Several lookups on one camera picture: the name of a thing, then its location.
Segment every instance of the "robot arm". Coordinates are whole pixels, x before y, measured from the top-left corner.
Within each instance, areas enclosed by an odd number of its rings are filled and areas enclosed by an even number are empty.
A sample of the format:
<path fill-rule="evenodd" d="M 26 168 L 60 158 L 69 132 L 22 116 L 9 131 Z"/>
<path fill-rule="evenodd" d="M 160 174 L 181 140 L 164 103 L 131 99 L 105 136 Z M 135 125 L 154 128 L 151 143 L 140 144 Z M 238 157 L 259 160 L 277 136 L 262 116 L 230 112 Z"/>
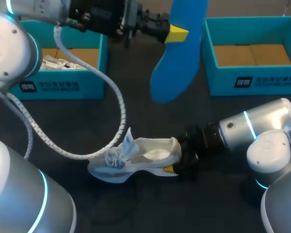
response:
<path fill-rule="evenodd" d="M 3 93 L 35 75 L 42 62 L 38 43 L 25 32 L 18 17 L 121 37 L 126 40 L 126 46 L 137 30 L 161 42 L 174 33 L 170 31 L 168 14 L 144 12 L 136 0 L 0 0 L 0 91 Z"/>

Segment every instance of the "logo on box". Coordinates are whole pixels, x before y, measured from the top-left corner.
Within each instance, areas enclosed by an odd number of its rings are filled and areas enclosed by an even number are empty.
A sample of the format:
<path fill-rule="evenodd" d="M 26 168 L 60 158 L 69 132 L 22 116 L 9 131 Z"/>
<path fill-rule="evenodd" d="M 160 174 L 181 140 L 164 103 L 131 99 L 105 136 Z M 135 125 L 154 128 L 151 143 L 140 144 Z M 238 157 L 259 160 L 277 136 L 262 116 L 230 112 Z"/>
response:
<path fill-rule="evenodd" d="M 37 92 L 33 81 L 23 81 L 19 87 L 22 92 Z"/>
<path fill-rule="evenodd" d="M 238 77 L 234 88 L 248 88 L 252 82 L 252 77 Z"/>

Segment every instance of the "glowing blue light ring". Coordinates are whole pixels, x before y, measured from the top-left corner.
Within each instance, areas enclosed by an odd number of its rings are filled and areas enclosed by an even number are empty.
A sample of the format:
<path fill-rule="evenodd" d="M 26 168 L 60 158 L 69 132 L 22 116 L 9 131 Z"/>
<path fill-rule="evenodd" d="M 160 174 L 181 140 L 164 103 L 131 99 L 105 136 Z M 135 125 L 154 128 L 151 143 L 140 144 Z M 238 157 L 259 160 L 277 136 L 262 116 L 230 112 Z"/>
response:
<path fill-rule="evenodd" d="M 6 0 L 6 7 L 8 8 L 8 11 L 10 12 L 10 14 L 14 15 L 12 11 L 12 6 L 11 6 L 11 0 Z"/>
<path fill-rule="evenodd" d="M 35 49 L 36 49 L 36 52 L 37 52 L 37 59 L 36 59 L 35 64 L 34 64 L 34 68 L 32 69 L 32 71 L 30 71 L 29 74 L 26 75 L 25 78 L 30 76 L 35 71 L 35 69 L 37 68 L 38 62 L 39 62 L 39 48 L 38 48 L 38 45 L 37 45 L 36 41 L 34 40 L 34 38 L 30 34 L 29 34 L 29 36 L 32 38 L 32 40 L 34 42 Z"/>
<path fill-rule="evenodd" d="M 256 182 L 258 183 L 258 185 L 260 185 L 262 188 L 265 188 L 265 189 L 267 189 L 267 187 L 265 187 L 265 186 L 263 186 L 263 185 L 261 185 L 258 181 L 257 181 L 257 179 L 256 179 Z"/>
<path fill-rule="evenodd" d="M 244 114 L 244 117 L 245 117 L 246 120 L 247 120 L 247 124 L 248 124 L 248 126 L 249 126 L 249 128 L 250 128 L 250 130 L 251 130 L 252 136 L 253 136 L 253 138 L 254 138 L 254 140 L 255 140 L 255 139 L 257 138 L 257 136 L 256 136 L 256 134 L 254 133 L 254 130 L 253 130 L 253 128 L 252 128 L 251 122 L 250 122 L 250 120 L 249 120 L 248 113 L 247 113 L 246 111 L 244 111 L 243 114 Z"/>
<path fill-rule="evenodd" d="M 47 184 L 47 180 L 45 179 L 44 174 L 42 173 L 42 171 L 39 170 L 39 172 L 42 175 L 43 178 L 43 182 L 44 182 L 44 197 L 43 197 L 43 202 L 42 202 L 42 207 L 41 210 L 38 214 L 37 219 L 35 220 L 34 224 L 32 225 L 32 227 L 30 228 L 30 230 L 28 231 L 28 233 L 33 233 L 33 231 L 35 230 L 35 228 L 37 227 L 37 225 L 39 224 L 41 217 L 43 215 L 43 212 L 45 210 L 45 206 L 47 204 L 47 200 L 48 200 L 48 184 Z"/>

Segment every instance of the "shoelace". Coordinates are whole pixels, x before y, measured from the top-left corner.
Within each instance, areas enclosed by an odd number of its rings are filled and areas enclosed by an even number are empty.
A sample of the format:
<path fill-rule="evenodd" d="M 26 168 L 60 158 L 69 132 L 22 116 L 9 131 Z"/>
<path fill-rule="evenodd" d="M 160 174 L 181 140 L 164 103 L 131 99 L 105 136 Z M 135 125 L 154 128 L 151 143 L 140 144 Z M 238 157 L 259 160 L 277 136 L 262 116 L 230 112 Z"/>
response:
<path fill-rule="evenodd" d="M 66 61 L 66 60 L 64 60 L 64 59 L 59 59 L 59 61 L 62 62 L 62 63 L 59 63 L 60 68 L 63 68 L 63 67 L 65 67 L 65 66 L 68 66 L 68 67 L 70 67 L 71 69 L 77 69 L 78 67 L 82 67 L 82 66 L 80 66 L 79 64 L 74 64 L 74 63 L 72 63 L 72 62 L 68 62 L 68 61 Z"/>
<path fill-rule="evenodd" d="M 105 154 L 105 161 L 108 166 L 121 166 L 128 162 L 128 158 L 123 156 L 121 148 L 111 148 Z"/>

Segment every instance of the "black cylindrical connector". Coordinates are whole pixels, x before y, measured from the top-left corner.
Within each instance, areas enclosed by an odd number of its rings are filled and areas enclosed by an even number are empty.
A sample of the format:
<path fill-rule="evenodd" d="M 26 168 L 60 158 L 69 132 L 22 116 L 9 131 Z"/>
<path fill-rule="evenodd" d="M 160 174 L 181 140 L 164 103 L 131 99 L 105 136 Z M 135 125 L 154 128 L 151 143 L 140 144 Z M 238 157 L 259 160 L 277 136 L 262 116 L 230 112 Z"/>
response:
<path fill-rule="evenodd" d="M 125 0 L 71 0 L 69 18 L 86 30 L 116 37 L 125 10 Z"/>

